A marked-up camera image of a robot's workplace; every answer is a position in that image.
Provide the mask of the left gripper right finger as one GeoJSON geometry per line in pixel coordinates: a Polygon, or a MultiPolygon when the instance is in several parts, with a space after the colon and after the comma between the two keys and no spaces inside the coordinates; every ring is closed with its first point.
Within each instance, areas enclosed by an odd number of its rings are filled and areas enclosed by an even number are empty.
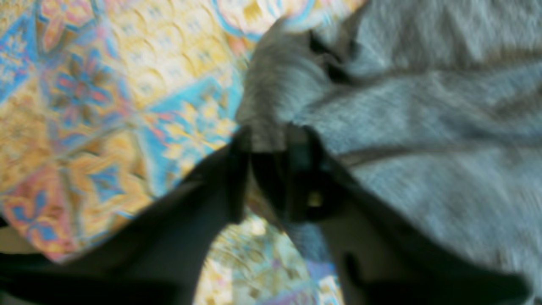
{"type": "Polygon", "coordinates": [[[291,125],[286,134],[284,216],[318,228],[347,305],[522,305],[530,298],[524,276],[465,261],[365,190],[313,129],[291,125]]]}

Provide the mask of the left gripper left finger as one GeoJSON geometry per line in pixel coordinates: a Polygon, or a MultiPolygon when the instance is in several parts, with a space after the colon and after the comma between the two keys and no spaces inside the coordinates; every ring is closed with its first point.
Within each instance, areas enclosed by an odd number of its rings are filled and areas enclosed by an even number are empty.
{"type": "Polygon", "coordinates": [[[244,214],[251,131],[239,129],[167,195],[64,265],[1,268],[2,305],[191,305],[209,248],[244,214]]]}

